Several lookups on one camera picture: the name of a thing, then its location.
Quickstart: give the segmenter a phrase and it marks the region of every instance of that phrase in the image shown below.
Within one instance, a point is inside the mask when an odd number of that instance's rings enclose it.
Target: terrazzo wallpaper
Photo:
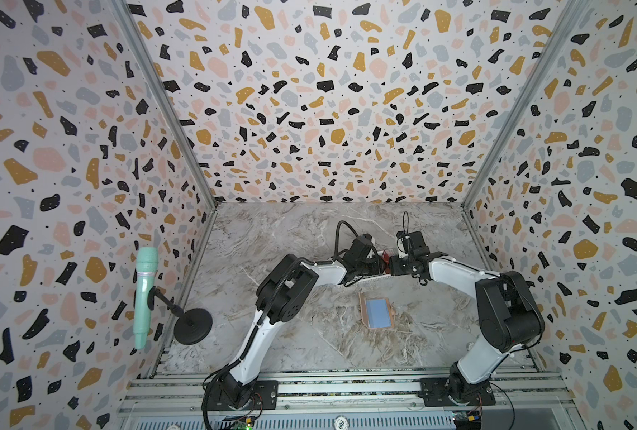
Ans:
[[[637,1],[572,30],[470,211],[534,283],[537,347],[592,429],[637,429]]]
[[[199,190],[98,0],[0,1],[0,429],[113,428],[135,351],[134,260],[181,287]]]
[[[130,0],[220,201],[458,201],[565,4]]]

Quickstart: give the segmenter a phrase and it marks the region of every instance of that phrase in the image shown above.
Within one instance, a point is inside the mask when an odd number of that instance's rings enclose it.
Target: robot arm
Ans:
[[[214,374],[213,382],[220,384],[230,404],[237,409],[244,407],[273,339],[297,315],[314,287],[350,286],[369,277],[406,274],[422,285],[430,280],[445,283],[477,300],[481,335],[466,356],[452,365],[448,379],[448,391],[455,402],[475,399],[504,358],[526,349],[522,344],[545,329],[519,273],[483,271],[444,253],[431,253],[418,231],[398,232],[396,256],[377,252],[371,236],[365,234],[357,236],[348,250],[323,262],[286,255],[259,285],[252,327],[237,355]]]

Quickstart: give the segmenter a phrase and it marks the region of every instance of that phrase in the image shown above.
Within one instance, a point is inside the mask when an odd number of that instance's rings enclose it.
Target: wire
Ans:
[[[505,395],[505,397],[507,398],[507,400],[510,402],[510,406],[512,407],[512,423],[510,423],[510,426],[507,428],[507,430],[512,430],[512,427],[514,426],[514,419],[516,417],[516,413],[514,412],[514,404],[512,403],[512,399],[510,398],[510,396],[507,395],[507,393],[505,392],[505,390],[503,390],[502,388],[498,387],[497,385],[495,385],[494,383],[490,383],[492,386],[494,386],[495,388],[497,388],[498,390],[502,391],[502,393]]]

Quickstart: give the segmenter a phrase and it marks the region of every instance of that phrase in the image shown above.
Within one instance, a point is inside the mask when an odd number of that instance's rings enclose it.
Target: marble floor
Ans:
[[[258,283],[283,256],[330,257],[340,219],[358,233],[370,233],[379,250],[394,248],[404,211],[409,231],[421,230],[432,251],[482,267],[457,204],[221,204],[186,305],[209,310],[214,327],[196,345],[173,340],[158,372],[208,374],[224,366],[252,322]],[[353,237],[343,228],[340,238],[343,249]],[[364,326],[359,292],[390,300],[393,329]],[[475,301],[441,283],[420,286],[410,277],[394,277],[350,288],[322,286],[279,333],[262,371],[447,367],[479,332]],[[503,366],[530,364],[521,355]]]

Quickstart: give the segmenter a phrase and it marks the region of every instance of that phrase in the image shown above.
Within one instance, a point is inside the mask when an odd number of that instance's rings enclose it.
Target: microphone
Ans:
[[[158,269],[158,249],[144,246],[137,253],[137,294],[134,298],[134,348],[142,349],[146,345],[151,326],[151,308],[148,296],[153,288]]]

